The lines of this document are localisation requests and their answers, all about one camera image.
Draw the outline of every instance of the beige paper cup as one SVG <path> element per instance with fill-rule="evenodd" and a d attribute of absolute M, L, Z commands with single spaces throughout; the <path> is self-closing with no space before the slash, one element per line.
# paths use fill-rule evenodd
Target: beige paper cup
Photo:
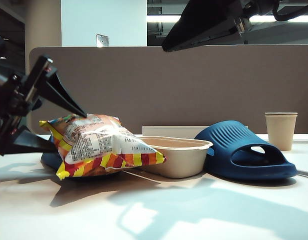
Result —
<path fill-rule="evenodd" d="M 281 151 L 292 149 L 296 112 L 266 112 L 268 141 Z"/>

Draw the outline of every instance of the disposable food container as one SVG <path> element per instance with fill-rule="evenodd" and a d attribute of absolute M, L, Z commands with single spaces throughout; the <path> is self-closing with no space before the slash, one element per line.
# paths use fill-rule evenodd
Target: disposable food container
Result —
<path fill-rule="evenodd" d="M 145 172 L 178 179 L 203 170 L 207 149 L 213 144 L 196 139 L 166 136 L 141 136 L 140 139 L 166 156 L 166 162 L 142 166 Z"/>

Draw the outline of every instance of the ceiling light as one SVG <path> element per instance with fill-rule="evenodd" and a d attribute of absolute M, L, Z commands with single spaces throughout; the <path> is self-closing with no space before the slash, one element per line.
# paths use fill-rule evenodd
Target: ceiling light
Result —
<path fill-rule="evenodd" d="M 180 15 L 147 15 L 148 23 L 176 23 L 180 19 Z"/>
<path fill-rule="evenodd" d="M 253 23 L 253 22 L 271 23 L 271 22 L 275 22 L 276 20 L 275 20 L 274 16 L 269 16 L 269 15 L 259 16 L 259 15 L 255 15 L 255 16 L 251 16 L 249 18 L 249 21 L 251 23 Z"/>
<path fill-rule="evenodd" d="M 251 16 L 249 18 L 249 21 L 251 23 L 253 23 L 253 22 L 272 23 L 272 22 L 275 22 L 276 20 L 275 20 L 274 16 L 271 16 L 271 15 L 265 15 L 265 16 L 255 15 L 255 16 Z M 298 16 L 296 18 L 288 20 L 288 22 L 291 22 L 291 23 L 308 23 L 308 15 Z"/>
<path fill-rule="evenodd" d="M 291 23 L 308 23 L 308 15 L 298 16 L 288 21 Z"/>

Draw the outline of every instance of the blue slide sandal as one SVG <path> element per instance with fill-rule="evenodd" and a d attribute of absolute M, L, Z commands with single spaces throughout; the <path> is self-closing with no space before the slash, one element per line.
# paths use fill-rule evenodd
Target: blue slide sandal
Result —
<path fill-rule="evenodd" d="M 201 131 L 195 139 L 211 141 L 204 169 L 211 174 L 234 180 L 278 180 L 297 174 L 281 151 L 256 136 L 242 123 L 221 121 Z M 251 147 L 259 146 L 265 152 Z"/>

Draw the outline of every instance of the snack bag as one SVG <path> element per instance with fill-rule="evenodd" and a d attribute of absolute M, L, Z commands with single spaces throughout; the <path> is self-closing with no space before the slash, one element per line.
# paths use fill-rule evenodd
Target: snack bag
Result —
<path fill-rule="evenodd" d="M 56 173 L 60 180 L 165 162 L 163 154 L 134 136 L 112 116 L 88 114 L 83 118 L 71 114 L 51 121 L 41 120 L 40 126 L 51 132 L 63 160 Z"/>

